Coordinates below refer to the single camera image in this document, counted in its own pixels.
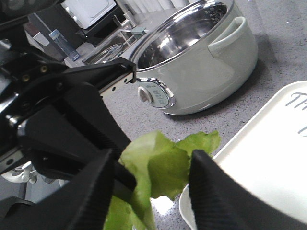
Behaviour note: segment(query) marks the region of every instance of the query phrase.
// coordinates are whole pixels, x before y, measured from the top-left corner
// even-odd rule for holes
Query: microwave
[[[62,7],[82,29],[87,29],[116,6],[114,0],[66,0]]]

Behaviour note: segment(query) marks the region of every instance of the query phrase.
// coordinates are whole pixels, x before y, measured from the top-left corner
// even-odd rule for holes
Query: gray countertop
[[[111,114],[131,140],[161,130],[178,141],[198,131],[218,130],[220,150],[283,86],[307,79],[307,1],[236,0],[255,35],[259,60],[250,78],[216,106],[191,115],[166,115],[137,97],[129,84],[105,99]],[[178,199],[164,215],[156,212],[159,230],[188,230]]]

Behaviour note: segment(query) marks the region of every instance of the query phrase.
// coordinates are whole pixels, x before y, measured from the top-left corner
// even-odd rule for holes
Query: blue bottle
[[[78,52],[71,46],[71,44],[69,44],[58,30],[52,31],[49,36],[72,61],[75,61],[80,57]]]

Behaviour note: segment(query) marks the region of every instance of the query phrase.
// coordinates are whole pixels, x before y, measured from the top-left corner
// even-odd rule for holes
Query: lettuce leaf
[[[198,132],[187,136],[184,140],[176,143],[176,147],[188,152],[191,157],[193,150],[204,150],[211,157],[211,153],[216,150],[221,142],[218,131],[206,134],[204,132]]]
[[[190,158],[194,149],[212,153],[219,145],[217,131],[199,132],[174,143],[160,131],[145,134],[131,142],[119,162],[136,178],[130,204],[113,197],[104,230],[155,230],[150,197],[174,199],[189,180]]]

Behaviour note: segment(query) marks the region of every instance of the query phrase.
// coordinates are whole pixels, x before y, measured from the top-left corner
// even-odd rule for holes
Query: white tray
[[[307,224],[307,81],[279,90],[214,161],[256,197]],[[196,230],[186,193],[180,213]]]

